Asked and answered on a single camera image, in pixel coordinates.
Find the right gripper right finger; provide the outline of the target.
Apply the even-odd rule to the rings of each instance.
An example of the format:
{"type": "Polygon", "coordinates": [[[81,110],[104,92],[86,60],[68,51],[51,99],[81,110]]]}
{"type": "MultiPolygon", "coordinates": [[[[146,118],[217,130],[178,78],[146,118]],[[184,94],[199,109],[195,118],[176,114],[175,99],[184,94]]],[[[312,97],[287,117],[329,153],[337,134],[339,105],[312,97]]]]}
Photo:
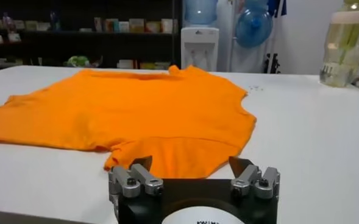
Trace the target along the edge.
{"type": "Polygon", "coordinates": [[[234,198],[243,198],[252,192],[257,198],[279,199],[280,172],[274,167],[267,167],[262,172],[249,159],[229,157],[229,165],[234,174],[230,182],[231,194],[234,198]]]}

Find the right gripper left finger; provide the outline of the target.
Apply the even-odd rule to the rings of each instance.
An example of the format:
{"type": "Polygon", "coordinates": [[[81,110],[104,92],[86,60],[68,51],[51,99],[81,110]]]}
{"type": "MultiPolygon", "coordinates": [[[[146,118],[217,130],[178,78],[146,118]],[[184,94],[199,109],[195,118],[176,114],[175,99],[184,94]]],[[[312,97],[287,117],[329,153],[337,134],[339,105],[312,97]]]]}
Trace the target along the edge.
{"type": "Polygon", "coordinates": [[[164,190],[163,180],[149,172],[151,166],[152,156],[134,159],[129,169],[113,166],[108,172],[109,197],[135,198],[142,189],[148,195],[160,196],[164,190]]]}

